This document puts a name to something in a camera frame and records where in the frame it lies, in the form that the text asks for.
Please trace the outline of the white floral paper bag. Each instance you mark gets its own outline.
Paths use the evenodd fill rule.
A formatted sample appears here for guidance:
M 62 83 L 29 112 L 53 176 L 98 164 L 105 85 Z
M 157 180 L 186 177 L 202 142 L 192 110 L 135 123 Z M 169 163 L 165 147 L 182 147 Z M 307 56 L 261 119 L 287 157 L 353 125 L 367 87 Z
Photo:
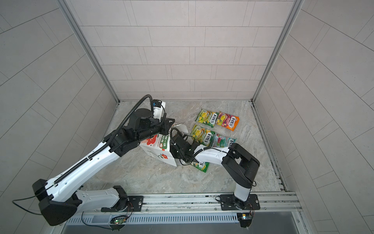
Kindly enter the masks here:
M 167 135 L 157 134 L 143 140 L 139 145 L 145 153 L 163 163 L 172 166 L 181 166 L 179 159 L 176 159 L 170 151 L 170 130 Z

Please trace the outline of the green yellow candy bag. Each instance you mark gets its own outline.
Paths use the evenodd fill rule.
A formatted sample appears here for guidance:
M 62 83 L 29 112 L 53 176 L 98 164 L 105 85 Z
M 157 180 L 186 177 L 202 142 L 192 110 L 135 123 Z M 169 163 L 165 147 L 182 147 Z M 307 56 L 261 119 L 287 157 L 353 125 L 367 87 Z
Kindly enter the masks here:
M 208 111 L 206 109 L 202 109 L 197 118 L 196 122 L 203 123 L 205 125 L 208 125 L 210 127 L 214 127 L 217 121 L 218 113 L 214 111 Z
M 213 137 L 215 136 L 215 132 L 205 129 L 203 127 L 200 127 L 198 125 L 194 125 L 192 128 L 192 138 L 194 141 L 204 145 L 204 146 L 210 146 L 213 141 Z

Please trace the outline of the green snack pack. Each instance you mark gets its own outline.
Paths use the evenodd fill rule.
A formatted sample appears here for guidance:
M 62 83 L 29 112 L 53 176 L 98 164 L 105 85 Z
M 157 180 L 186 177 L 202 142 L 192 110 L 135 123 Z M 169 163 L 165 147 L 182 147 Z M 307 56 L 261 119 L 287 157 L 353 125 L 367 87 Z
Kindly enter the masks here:
M 196 169 L 198 169 L 199 171 L 202 171 L 204 173 L 207 172 L 207 169 L 209 167 L 208 162 L 192 162 L 191 165 L 195 167 Z

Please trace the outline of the teal snack pack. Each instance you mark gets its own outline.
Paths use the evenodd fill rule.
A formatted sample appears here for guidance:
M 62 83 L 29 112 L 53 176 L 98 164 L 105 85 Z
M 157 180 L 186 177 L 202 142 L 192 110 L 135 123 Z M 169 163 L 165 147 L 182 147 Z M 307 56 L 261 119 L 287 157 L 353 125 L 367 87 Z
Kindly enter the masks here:
M 235 138 L 222 136 L 216 133 L 212 138 L 211 147 L 218 147 L 218 148 L 230 147 L 235 142 L 236 142 Z

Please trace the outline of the orange pink candy bag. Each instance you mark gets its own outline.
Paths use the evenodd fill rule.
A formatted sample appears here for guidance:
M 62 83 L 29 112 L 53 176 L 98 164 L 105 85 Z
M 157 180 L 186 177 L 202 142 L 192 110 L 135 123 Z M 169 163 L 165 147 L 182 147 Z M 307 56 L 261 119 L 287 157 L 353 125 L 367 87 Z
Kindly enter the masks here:
M 219 125 L 231 131 L 234 131 L 239 121 L 240 121 L 240 118 L 237 116 L 220 112 L 216 119 L 216 125 Z

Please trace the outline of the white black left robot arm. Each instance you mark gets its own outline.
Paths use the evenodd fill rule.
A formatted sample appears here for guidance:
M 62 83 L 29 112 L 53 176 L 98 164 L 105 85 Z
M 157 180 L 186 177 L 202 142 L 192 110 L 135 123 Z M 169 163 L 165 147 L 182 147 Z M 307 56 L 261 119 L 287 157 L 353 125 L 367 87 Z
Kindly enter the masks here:
M 130 200 L 121 186 L 107 190 L 83 191 L 82 185 L 101 169 L 120 159 L 140 143 L 158 134 L 167 135 L 175 120 L 167 118 L 165 103 L 145 95 L 88 155 L 63 173 L 33 184 L 41 215 L 57 226 L 78 212 L 101 209 L 121 212 L 131 209 Z

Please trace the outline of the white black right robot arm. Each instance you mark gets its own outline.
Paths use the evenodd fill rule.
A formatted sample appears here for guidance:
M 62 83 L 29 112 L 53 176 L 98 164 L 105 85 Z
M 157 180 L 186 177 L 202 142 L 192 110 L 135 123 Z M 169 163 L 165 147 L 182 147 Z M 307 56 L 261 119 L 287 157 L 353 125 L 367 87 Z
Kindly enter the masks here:
M 257 186 L 255 177 L 260 162 L 240 144 L 233 143 L 229 147 L 217 148 L 188 141 L 189 135 L 182 133 L 176 127 L 170 130 L 170 152 L 184 166 L 192 163 L 213 163 L 222 165 L 236 182 L 234 194 L 228 201 L 221 203 L 235 206 L 240 210 L 250 207 L 249 195 Z

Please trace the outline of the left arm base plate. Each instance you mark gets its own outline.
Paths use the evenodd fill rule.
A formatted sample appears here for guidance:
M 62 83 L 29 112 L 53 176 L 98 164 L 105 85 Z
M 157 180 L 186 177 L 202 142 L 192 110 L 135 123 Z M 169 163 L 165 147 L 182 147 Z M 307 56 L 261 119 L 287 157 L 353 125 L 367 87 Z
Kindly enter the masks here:
M 129 196 L 121 198 L 114 207 L 101 208 L 101 212 L 140 212 L 143 205 L 143 196 Z

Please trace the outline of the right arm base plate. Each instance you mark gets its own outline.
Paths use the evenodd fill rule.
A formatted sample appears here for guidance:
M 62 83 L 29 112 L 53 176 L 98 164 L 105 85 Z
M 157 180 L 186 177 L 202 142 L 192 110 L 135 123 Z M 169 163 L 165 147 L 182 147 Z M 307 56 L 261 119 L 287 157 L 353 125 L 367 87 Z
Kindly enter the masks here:
M 223 211 L 260 210 L 258 196 L 255 194 L 249 194 L 246 201 L 240 200 L 239 198 L 235 197 L 234 194 L 219 195 L 215 199 L 220 203 Z

